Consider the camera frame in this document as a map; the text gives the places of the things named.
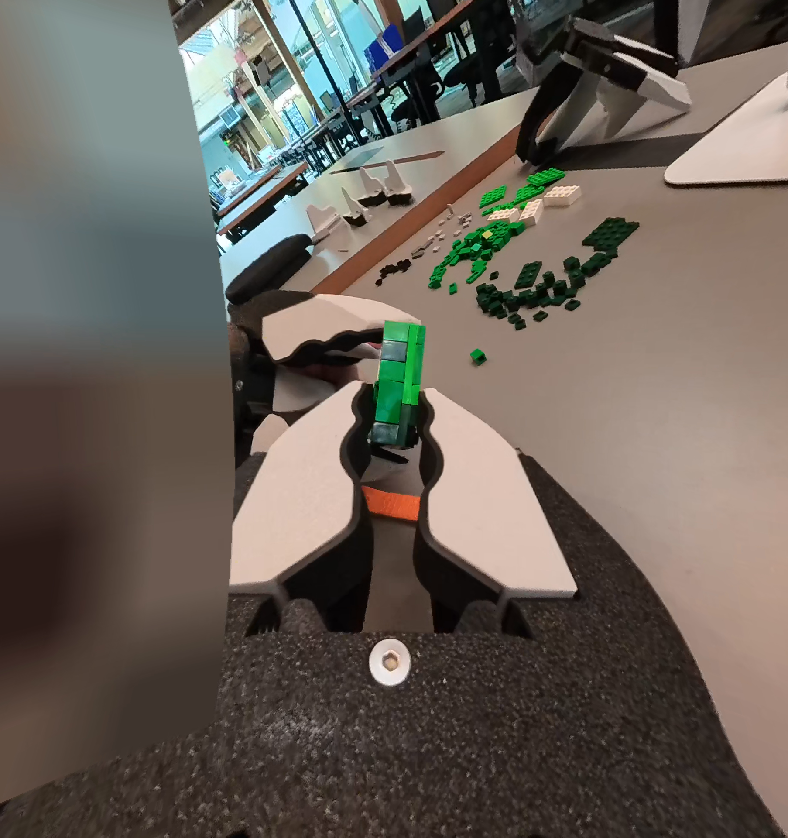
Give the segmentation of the green and white lego assembly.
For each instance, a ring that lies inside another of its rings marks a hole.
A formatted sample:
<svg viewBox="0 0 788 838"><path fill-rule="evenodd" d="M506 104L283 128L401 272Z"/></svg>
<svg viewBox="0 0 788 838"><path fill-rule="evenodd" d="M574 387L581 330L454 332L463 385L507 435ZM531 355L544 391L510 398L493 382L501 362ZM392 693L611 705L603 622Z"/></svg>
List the green and white lego assembly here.
<svg viewBox="0 0 788 838"><path fill-rule="evenodd" d="M419 398L426 327L386 321L374 385L372 444L408 449L418 440Z"/></svg>

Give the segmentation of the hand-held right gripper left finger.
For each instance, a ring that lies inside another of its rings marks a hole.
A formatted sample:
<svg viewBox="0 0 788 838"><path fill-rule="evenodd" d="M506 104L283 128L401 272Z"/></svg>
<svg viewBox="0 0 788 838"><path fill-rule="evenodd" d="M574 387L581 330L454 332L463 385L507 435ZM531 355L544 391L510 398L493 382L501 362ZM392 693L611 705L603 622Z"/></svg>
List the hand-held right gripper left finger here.
<svg viewBox="0 0 788 838"><path fill-rule="evenodd" d="M328 629L363 629L374 530L361 479L370 463L372 385L354 381L269 448L232 524L229 592L279 611L312 602Z"/></svg>

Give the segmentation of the white monitor base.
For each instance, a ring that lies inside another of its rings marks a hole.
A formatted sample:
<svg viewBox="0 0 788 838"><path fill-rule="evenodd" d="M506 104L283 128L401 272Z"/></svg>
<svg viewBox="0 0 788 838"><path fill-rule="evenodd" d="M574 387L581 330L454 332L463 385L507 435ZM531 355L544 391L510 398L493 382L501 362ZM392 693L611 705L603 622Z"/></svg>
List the white monitor base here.
<svg viewBox="0 0 788 838"><path fill-rule="evenodd" d="M788 183L787 74L672 162L664 181L672 187Z"/></svg>

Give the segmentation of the large dark green lego plate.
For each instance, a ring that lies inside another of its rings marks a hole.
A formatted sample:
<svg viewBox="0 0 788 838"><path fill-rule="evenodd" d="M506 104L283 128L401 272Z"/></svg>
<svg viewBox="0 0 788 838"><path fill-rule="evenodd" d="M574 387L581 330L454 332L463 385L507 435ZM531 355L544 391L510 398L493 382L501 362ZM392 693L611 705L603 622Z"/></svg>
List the large dark green lego plate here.
<svg viewBox="0 0 788 838"><path fill-rule="evenodd" d="M597 252L617 251L640 228L640 222L624 217L607 217L582 240L582 245Z"/></svg>

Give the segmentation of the black office chair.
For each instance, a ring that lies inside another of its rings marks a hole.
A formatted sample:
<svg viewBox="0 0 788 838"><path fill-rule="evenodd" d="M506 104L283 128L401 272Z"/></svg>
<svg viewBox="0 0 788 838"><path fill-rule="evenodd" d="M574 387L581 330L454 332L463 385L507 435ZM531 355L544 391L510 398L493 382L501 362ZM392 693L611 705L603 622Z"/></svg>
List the black office chair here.
<svg viewBox="0 0 788 838"><path fill-rule="evenodd" d="M387 82L404 94L404 100L391 113L397 126L402 123L406 130L411 130L441 119L437 101L445 85L432 62L418 64L413 61L403 65L389 74Z"/></svg>
<svg viewBox="0 0 788 838"><path fill-rule="evenodd" d="M470 104L476 107L478 86L482 85L484 102L491 103L503 97L497 69L507 56L501 41L475 43L471 54L462 58L443 78L447 88L464 86Z"/></svg>

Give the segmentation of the blue box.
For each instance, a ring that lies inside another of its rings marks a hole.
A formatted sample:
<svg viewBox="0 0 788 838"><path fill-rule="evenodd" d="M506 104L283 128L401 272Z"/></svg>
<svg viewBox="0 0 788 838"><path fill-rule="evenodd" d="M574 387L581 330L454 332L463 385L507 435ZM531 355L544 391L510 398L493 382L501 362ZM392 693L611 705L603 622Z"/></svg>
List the blue box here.
<svg viewBox="0 0 788 838"><path fill-rule="evenodd" d="M383 30L381 37L373 40L364 50L370 72L377 72L403 47L399 29L395 24L390 24Z"/></svg>

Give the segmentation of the black chair back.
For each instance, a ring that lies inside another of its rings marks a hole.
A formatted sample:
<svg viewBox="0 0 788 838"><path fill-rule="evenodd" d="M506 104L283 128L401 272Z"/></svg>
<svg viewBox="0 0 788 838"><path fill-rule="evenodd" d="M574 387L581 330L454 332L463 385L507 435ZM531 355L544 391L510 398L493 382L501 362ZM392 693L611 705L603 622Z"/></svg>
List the black chair back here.
<svg viewBox="0 0 788 838"><path fill-rule="evenodd" d="M270 247L228 284L227 302L240 306L260 293L282 288L310 260L313 244L310 236L297 234Z"/></svg>

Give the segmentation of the pile of bright green lego pieces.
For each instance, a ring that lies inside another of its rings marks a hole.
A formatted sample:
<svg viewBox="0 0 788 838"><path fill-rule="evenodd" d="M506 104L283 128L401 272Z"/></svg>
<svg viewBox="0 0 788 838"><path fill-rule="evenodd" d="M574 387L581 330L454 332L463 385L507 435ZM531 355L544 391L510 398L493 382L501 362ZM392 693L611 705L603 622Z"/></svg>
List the pile of bright green lego pieces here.
<svg viewBox="0 0 788 838"><path fill-rule="evenodd" d="M484 273L487 263L496 253L525 230L524 221L501 218L472 230L460 240L455 240L450 252L437 266L433 267L428 279L428 288L431 290L441 288L447 270L462 262L471 264L470 273L466 279L466 282L471 283Z"/></svg>

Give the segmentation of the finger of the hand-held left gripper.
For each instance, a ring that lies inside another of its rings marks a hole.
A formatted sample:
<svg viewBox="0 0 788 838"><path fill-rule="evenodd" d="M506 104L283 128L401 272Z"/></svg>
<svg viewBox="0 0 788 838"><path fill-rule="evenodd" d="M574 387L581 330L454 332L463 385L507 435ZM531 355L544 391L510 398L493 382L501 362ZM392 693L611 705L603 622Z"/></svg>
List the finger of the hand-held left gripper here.
<svg viewBox="0 0 788 838"><path fill-rule="evenodd" d="M382 302L344 295L264 293L261 341L272 361L305 367L377 359L371 347L386 320Z"/></svg>
<svg viewBox="0 0 788 838"><path fill-rule="evenodd" d="M266 365L250 372L250 453L265 453L285 430L352 383L369 384L363 364Z"/></svg>

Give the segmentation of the dark mat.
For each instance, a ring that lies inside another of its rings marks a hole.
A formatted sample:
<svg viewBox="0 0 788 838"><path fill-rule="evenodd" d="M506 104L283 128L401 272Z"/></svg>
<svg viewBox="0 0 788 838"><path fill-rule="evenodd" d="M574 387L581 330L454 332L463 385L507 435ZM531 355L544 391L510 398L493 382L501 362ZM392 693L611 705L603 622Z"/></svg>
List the dark mat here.
<svg viewBox="0 0 788 838"><path fill-rule="evenodd" d="M369 162L379 158L379 155L384 152L384 148L362 149L356 150L350 155L342 158L337 164L329 167L325 174L333 175L337 173L346 173L357 171L366 166Z"/></svg>

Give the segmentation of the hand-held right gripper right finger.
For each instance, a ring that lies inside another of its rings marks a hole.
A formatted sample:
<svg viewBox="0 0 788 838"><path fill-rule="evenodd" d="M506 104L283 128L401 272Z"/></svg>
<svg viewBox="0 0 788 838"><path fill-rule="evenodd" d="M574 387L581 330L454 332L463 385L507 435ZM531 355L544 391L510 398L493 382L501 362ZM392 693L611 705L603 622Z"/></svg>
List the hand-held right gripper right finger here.
<svg viewBox="0 0 788 838"><path fill-rule="evenodd" d="M527 457L439 390L418 404L422 481L413 566L435 632L488 603L500 629L519 603L571 601L577 581L525 468Z"/></svg>

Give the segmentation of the pile of dark green lego pieces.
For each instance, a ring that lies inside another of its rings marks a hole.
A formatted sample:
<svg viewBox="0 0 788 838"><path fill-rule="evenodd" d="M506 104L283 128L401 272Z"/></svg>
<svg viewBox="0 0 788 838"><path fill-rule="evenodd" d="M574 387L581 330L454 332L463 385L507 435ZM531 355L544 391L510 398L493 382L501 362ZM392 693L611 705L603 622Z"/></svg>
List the pile of dark green lego pieces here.
<svg viewBox="0 0 788 838"><path fill-rule="evenodd" d="M544 321L550 309L562 309L568 312L580 308L580 294L586 288L588 280L597 276L618 258L618 251L593 252L586 260L567 257L562 263L562 273L544 271L542 268L532 288L524 290L502 290L495 284L498 272L490 274L489 282L482 282L475 288L475 301L479 309L496 320L505 320L514 330L523 330L526 326L525 311L532 312L533 322Z"/></svg>

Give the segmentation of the black and white device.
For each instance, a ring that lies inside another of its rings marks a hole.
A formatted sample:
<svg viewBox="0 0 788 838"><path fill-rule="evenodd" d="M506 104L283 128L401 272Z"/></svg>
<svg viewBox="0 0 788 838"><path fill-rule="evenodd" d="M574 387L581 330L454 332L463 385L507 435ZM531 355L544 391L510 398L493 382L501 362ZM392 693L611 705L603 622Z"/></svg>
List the black and white device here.
<svg viewBox="0 0 788 838"><path fill-rule="evenodd" d="M568 16L547 44L557 62L538 86L522 118L515 147L523 163L552 162L596 103L613 137L653 101L678 113L692 107L676 57L615 34L607 26Z"/></svg>

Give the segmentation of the pile of grey lego pieces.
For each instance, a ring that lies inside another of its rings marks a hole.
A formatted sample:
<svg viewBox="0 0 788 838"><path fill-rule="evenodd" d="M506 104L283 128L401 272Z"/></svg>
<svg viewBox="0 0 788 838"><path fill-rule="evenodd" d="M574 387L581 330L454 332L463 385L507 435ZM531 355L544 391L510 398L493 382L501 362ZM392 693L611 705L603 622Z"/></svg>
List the pile of grey lego pieces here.
<svg viewBox="0 0 788 838"><path fill-rule="evenodd" d="M426 254L437 253L444 244L449 244L469 226L473 213L465 209L458 209L448 204L441 215L430 225L429 232L410 251L410 257L420 259Z"/></svg>

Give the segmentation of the grey desk with wooden edge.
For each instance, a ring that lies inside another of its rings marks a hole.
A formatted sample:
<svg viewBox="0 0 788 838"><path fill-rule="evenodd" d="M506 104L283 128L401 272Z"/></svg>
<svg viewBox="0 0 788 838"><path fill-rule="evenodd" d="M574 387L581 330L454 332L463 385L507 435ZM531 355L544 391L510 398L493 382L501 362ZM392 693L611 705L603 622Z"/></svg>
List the grey desk with wooden edge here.
<svg viewBox="0 0 788 838"><path fill-rule="evenodd" d="M370 209L371 219L359 228L347 227L328 236L287 286L291 289L343 292L375 266L391 257L421 230L434 222L448 204L455 205L496 169L515 157L519 125L535 96L528 89L493 103L411 131L371 143L367 149L386 149L368 163L371 175L383 180L387 160L443 150L423 162L396 165L412 187L407 206L383 204ZM221 257L221 280L226 287L245 267L287 236L309 234L306 208L333 206L343 213L344 187L352 197L364 194L359 170L323 174L257 226Z"/></svg>

